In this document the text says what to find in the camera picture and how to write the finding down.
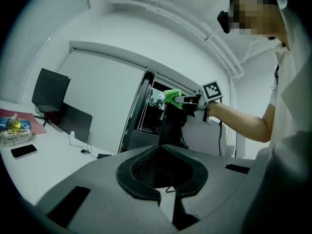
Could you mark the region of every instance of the cable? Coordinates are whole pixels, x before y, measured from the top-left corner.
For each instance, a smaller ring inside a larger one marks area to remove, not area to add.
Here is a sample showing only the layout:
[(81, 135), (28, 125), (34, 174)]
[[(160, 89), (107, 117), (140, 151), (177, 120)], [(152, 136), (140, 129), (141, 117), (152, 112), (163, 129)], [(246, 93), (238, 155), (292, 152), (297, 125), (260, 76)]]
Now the cable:
[(151, 93), (152, 93), (152, 88), (153, 88), (153, 86), (154, 86), (154, 82), (155, 82), (155, 79), (156, 79), (157, 74), (158, 74), (158, 71), (156, 71), (156, 74), (154, 75), (154, 79), (153, 79), (153, 82), (152, 82), (152, 86), (150, 87), (150, 91), (149, 91), (149, 93), (148, 93), (148, 95), (147, 95), (147, 99), (146, 99), (146, 102), (145, 102), (145, 105), (144, 105), (144, 109), (143, 109), (143, 112), (142, 112), (140, 121), (139, 121), (139, 123), (138, 123), (138, 126), (137, 126), (137, 130), (138, 130), (139, 127), (140, 127), (141, 120), (142, 120), (140, 131), (142, 130), (142, 125), (143, 125), (143, 121), (144, 121), (144, 118), (145, 118), (146, 109), (147, 109), (147, 106), (148, 106), (148, 102), (149, 102), (149, 99), (150, 99), (150, 96), (151, 96)]
[(44, 123), (42, 124), (42, 126), (43, 127), (45, 127), (45, 125), (46, 124), (49, 124), (49, 125), (51, 125), (51, 124), (54, 124), (53, 122), (51, 122), (51, 121), (49, 121), (49, 119), (48, 118), (46, 118), (45, 120), (44, 120)]
[(69, 137), (69, 134), (67, 134), (67, 137), (69, 138), (69, 145), (70, 145), (70, 146), (80, 147), (80, 148), (82, 148), (86, 153), (88, 153), (88, 155), (90, 155), (90, 156), (92, 156), (92, 157), (98, 159), (97, 157), (95, 157), (95, 156), (93, 156), (93, 155), (91, 154), (91, 153), (92, 153), (92, 146), (91, 146), (90, 144), (87, 144), (87, 150), (86, 150), (86, 149), (84, 149), (82, 146), (73, 145), (73, 144), (71, 143), (71, 139), (70, 139), (70, 137)]
[(174, 191), (168, 191), (168, 189), (169, 189), (170, 187), (173, 187), (173, 186), (169, 186), (169, 187), (166, 189), (166, 192), (167, 192), (167, 193), (173, 193), (173, 192), (175, 192), (175, 190), (174, 190)]
[(69, 134), (67, 134), (67, 137), (69, 138), (69, 145), (70, 145), (70, 146), (81, 147), (83, 150), (85, 150), (82, 146), (75, 146), (75, 145), (73, 145), (73, 144), (71, 143), (71, 139), (70, 139), (70, 137), (69, 137)]
[(220, 126), (220, 134), (219, 134), (219, 155), (222, 156), (222, 151), (221, 151), (221, 136), (222, 136), (222, 121), (220, 120), (220, 123), (219, 123), (219, 126)]
[(182, 133), (182, 129), (181, 129), (180, 135), (181, 135), (181, 139), (180, 139), (181, 143), (184, 145), (184, 147), (185, 147), (186, 149), (189, 149), (189, 146), (186, 144), (186, 142), (185, 142), (185, 140), (184, 140), (183, 133)]
[(93, 156), (93, 155), (92, 155), (92, 154), (90, 154), (90, 153), (89, 153), (89, 155), (90, 155), (90, 156), (92, 156), (92, 157), (94, 157), (94, 158), (96, 158), (96, 159), (98, 159), (97, 157)]

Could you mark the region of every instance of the ceiling molding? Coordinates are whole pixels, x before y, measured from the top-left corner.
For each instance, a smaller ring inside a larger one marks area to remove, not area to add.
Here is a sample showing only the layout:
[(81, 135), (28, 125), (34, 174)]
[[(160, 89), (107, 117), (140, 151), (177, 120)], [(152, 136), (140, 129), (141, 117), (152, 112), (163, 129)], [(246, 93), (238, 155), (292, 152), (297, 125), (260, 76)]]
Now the ceiling molding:
[(228, 76), (237, 80), (244, 76), (244, 70), (234, 53), (221, 37), (206, 23), (168, 0), (107, 0), (108, 3), (132, 5), (160, 14), (185, 27), (196, 35), (220, 60)]

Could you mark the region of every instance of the smartphone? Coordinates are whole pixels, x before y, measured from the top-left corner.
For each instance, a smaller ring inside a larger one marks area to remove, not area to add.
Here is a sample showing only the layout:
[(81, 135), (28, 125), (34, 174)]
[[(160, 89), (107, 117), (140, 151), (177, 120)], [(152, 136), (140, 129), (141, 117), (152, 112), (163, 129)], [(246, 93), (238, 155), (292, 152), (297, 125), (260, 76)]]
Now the smartphone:
[(28, 146), (22, 146), (11, 150), (12, 155), (15, 159), (23, 158), (28, 155), (34, 154), (37, 151), (37, 149), (34, 147), (34, 145), (28, 145)]
[(236, 165), (233, 165), (233, 164), (228, 164), (226, 165), (227, 169), (229, 170), (232, 170), (232, 171), (235, 171), (235, 172), (239, 172), (239, 173), (243, 173), (243, 174), (247, 174), (250, 170), (249, 167), (244, 167), (244, 166), (236, 166)]

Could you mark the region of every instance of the white desk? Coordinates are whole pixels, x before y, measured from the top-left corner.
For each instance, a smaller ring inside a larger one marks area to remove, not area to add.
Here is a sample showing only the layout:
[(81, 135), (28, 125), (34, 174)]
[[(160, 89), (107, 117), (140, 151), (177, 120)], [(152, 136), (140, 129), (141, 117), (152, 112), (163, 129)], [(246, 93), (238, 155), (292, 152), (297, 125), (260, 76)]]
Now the white desk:
[[(12, 111), (32, 113), (35, 107), (14, 104), (0, 100), (0, 108)], [(88, 154), (82, 154), (81, 148), (69, 145), (65, 132), (59, 132), (51, 125), (46, 125), (46, 134), (32, 136), (28, 142), (13, 147), (0, 148), (4, 165), (20, 194), (33, 205), (53, 186), (85, 164), (96, 160)], [(82, 141), (71, 138), (71, 143), (82, 146)], [(33, 144), (38, 152), (21, 159), (14, 159), (11, 149)], [(92, 155), (113, 153), (92, 147)]]

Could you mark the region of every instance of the white wall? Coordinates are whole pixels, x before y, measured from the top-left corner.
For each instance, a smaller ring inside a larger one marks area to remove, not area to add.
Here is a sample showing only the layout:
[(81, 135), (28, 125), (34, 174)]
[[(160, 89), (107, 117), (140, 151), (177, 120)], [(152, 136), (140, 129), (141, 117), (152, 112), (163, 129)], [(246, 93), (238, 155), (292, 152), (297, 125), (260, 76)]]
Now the white wall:
[(64, 102), (93, 116), (88, 143), (117, 154), (145, 68), (75, 50), (59, 72), (72, 78)]
[(41, 68), (58, 71), (69, 55), (69, 41), (83, 36), (84, 31), (96, 19), (113, 10), (112, 6), (106, 3), (106, 0), (89, 0), (89, 2), (91, 8), (58, 30), (38, 53), (26, 76), (26, 82), (23, 85), (23, 92), (19, 100), (21, 104), (33, 105), (31, 99)]
[[(242, 64), (245, 76), (236, 82), (238, 110), (262, 117), (269, 102), (274, 81), (274, 68), (277, 65), (273, 50), (248, 59)], [(245, 158), (255, 159), (258, 151), (268, 147), (268, 143), (246, 140)]]
[(67, 21), (89, 8), (86, 0), (30, 0), (14, 21), (0, 57), (0, 99), (18, 102), (40, 49)]
[(217, 79), (224, 94), (223, 102), (230, 104), (228, 78), (204, 51), (168, 28), (134, 12), (106, 14), (79, 40), (135, 52), (181, 73), (197, 84)]

